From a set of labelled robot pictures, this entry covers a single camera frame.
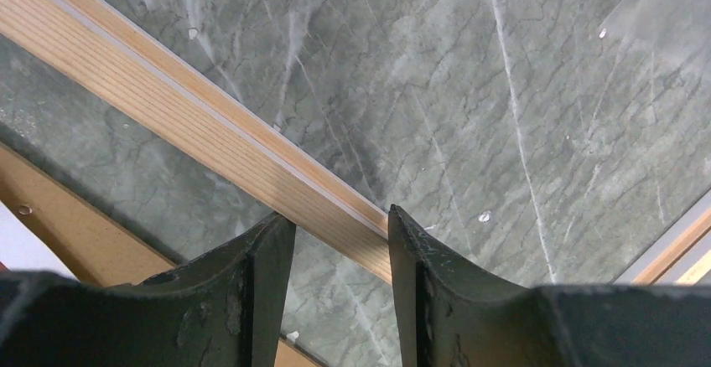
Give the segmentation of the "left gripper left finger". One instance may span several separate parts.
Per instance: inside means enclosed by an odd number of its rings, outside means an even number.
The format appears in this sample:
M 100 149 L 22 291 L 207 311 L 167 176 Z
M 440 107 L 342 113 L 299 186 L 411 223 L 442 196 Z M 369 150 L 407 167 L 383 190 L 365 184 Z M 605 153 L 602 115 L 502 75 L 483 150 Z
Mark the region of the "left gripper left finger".
M 137 285 L 49 271 L 1 275 L 4 366 L 271 366 L 295 224 L 272 213 Z

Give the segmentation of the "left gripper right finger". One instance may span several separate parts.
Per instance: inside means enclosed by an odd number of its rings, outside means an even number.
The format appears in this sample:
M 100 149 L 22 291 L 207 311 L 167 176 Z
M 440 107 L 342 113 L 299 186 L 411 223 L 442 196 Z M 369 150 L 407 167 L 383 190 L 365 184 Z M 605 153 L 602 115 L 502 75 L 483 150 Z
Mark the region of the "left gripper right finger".
M 397 328 L 406 366 L 707 366 L 704 286 L 526 288 L 388 213 Z

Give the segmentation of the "brown backing board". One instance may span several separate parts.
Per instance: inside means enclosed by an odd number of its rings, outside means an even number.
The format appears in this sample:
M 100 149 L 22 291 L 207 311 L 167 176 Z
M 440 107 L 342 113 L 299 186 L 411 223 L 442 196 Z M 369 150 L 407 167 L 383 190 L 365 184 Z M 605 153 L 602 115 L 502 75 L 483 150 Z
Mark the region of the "brown backing board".
M 1 200 L 83 282 L 139 283 L 175 266 L 6 145 L 1 146 Z

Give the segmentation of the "clear acrylic sheet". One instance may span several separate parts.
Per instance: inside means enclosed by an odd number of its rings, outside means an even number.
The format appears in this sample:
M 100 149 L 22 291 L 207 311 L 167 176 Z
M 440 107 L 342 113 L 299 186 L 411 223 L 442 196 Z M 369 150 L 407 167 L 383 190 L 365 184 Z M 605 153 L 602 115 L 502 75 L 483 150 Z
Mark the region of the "clear acrylic sheet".
M 105 0 L 380 209 L 521 284 L 616 278 L 710 185 L 679 0 Z

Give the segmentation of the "white wooden picture frame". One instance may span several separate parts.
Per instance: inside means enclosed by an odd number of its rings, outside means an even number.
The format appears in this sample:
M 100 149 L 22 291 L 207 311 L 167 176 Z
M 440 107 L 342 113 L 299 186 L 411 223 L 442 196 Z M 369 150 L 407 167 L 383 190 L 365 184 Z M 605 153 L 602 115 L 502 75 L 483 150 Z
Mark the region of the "white wooden picture frame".
M 710 74 L 710 0 L 679 0 L 671 56 Z M 383 280 L 387 209 L 105 0 L 1 0 L 1 35 Z M 710 275 L 710 185 L 616 277 L 694 284 Z

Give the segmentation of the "glossy photo print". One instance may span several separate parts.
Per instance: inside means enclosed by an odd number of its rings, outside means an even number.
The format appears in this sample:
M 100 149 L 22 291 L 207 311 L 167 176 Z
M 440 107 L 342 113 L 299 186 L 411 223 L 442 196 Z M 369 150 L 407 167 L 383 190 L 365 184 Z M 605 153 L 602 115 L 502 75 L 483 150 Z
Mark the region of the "glossy photo print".
M 1 264 L 10 271 L 51 271 L 76 279 L 66 264 L 1 204 Z

